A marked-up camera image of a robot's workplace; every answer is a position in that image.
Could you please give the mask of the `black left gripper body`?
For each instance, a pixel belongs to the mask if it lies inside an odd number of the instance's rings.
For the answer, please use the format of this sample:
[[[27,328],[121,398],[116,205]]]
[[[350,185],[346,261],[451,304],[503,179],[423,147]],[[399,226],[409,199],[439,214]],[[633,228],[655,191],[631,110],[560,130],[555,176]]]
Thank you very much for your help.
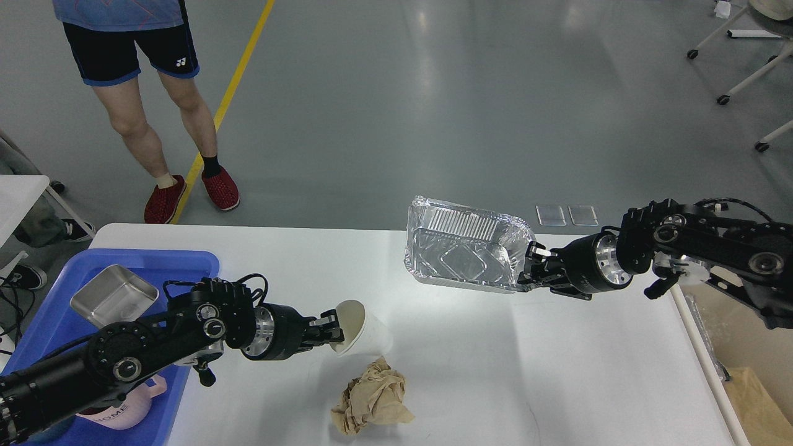
[[[307,330],[316,317],[305,317],[286,305],[265,303],[254,308],[255,332],[242,354],[250,361],[285,361],[313,348]]]

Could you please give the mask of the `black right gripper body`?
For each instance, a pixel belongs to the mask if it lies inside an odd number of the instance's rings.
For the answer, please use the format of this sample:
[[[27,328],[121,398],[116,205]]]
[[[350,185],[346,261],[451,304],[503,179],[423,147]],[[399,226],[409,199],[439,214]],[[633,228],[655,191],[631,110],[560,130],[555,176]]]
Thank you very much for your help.
[[[599,232],[562,248],[561,263],[569,285],[561,292],[589,301],[593,294],[627,288],[633,276],[618,262],[616,243],[612,232]]]

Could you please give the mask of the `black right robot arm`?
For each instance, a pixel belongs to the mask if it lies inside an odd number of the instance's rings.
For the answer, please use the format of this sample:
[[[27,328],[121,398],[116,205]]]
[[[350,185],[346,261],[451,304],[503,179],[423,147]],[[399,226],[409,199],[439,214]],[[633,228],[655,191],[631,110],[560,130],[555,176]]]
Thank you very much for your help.
[[[517,282],[523,290],[589,301],[593,294],[623,290],[632,278],[652,270],[656,282],[645,295],[657,299],[686,274],[682,266],[655,262],[657,255],[719,266],[741,280],[723,292],[754,311],[766,328],[791,328],[791,225],[763,215],[763,221],[722,217],[728,199],[683,205],[672,199],[631,208],[618,226],[547,249],[532,241]]]

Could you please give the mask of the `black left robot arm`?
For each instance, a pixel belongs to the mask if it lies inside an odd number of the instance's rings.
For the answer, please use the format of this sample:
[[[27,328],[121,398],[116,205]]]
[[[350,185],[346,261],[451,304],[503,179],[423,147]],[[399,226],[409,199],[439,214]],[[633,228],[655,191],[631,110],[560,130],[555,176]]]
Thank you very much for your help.
[[[2,444],[21,444],[90,408],[122,403],[130,393],[186,358],[205,387],[216,382],[209,352],[216,343],[250,361],[285,361],[312,348],[344,340],[335,310],[305,317],[265,300],[267,288],[250,290],[246,278],[204,278],[190,291],[168,296],[168,309],[119,321],[57,348],[30,367],[2,378]]]

